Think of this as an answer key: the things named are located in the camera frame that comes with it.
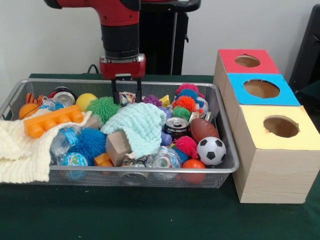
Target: cream knitted blanket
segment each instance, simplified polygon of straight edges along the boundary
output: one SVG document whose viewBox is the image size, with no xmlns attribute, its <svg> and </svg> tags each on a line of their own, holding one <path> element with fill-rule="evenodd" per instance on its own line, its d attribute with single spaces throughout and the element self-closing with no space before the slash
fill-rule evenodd
<svg viewBox="0 0 320 240">
<path fill-rule="evenodd" d="M 31 118 L 49 112 L 47 109 L 39 109 Z M 59 124 L 40 138 L 27 136 L 22 120 L 0 120 L 0 183 L 48 182 L 50 146 L 59 129 L 70 126 L 82 127 L 90 116 L 91 112 L 88 111 L 84 114 L 82 123 Z"/>
</svg>

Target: stacked boxes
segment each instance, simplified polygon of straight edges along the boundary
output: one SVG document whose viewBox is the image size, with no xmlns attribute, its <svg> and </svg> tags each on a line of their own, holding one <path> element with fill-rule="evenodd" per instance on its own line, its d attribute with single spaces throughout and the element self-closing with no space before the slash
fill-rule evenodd
<svg viewBox="0 0 320 240">
<path fill-rule="evenodd" d="M 214 84 L 240 158 L 240 202 L 304 203 L 320 169 L 320 135 L 268 53 L 219 50 Z"/>
</svg>

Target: orange lego block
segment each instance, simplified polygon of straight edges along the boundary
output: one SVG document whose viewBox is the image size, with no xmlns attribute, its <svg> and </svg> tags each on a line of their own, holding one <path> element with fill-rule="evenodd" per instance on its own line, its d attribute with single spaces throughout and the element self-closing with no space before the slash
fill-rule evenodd
<svg viewBox="0 0 320 240">
<path fill-rule="evenodd" d="M 94 158 L 94 165 L 97 167 L 113 167 L 113 163 L 108 155 L 108 153 L 103 153 Z"/>
<path fill-rule="evenodd" d="M 40 138 L 46 131 L 57 126 L 73 122 L 80 124 L 84 120 L 81 108 L 78 105 L 68 106 L 41 116 L 24 120 L 24 130 L 28 136 Z"/>
</svg>

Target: wire basket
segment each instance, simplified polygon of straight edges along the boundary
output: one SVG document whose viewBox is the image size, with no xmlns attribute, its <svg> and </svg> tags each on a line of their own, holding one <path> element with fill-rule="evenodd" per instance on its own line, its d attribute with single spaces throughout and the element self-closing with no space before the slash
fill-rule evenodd
<svg viewBox="0 0 320 240">
<path fill-rule="evenodd" d="M 170 96 L 172 102 L 176 89 L 181 83 L 142 82 L 142 94 L 153 94 L 158 98 Z M 141 186 L 169 188 L 220 188 L 230 173 L 239 167 L 237 149 L 230 131 L 224 104 L 219 90 L 213 84 L 196 83 L 199 91 L 208 102 L 217 130 L 226 147 L 225 160 L 214 168 L 132 168 L 97 166 L 59 166 L 51 165 L 49 182 L 32 182 L 38 185 L 73 186 Z M 79 96 L 92 93 L 98 98 L 112 96 L 111 82 L 107 80 L 71 80 L 71 79 L 25 79 L 17 83 L 0 108 L 3 120 L 18 119 L 19 110 L 26 101 L 26 94 L 48 96 L 56 87 L 67 87 Z M 117 83 L 120 92 L 136 91 L 136 83 L 121 81 Z"/>
</svg>

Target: mint green knit cloth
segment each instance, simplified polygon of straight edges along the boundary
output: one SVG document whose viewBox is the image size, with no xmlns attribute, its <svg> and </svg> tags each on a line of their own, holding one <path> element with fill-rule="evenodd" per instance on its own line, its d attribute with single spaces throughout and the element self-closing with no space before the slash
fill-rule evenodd
<svg viewBox="0 0 320 240">
<path fill-rule="evenodd" d="M 165 112 L 153 104 L 129 104 L 120 108 L 101 128 L 101 132 L 108 135 L 124 131 L 135 158 L 139 159 L 157 153 L 166 119 Z"/>
</svg>

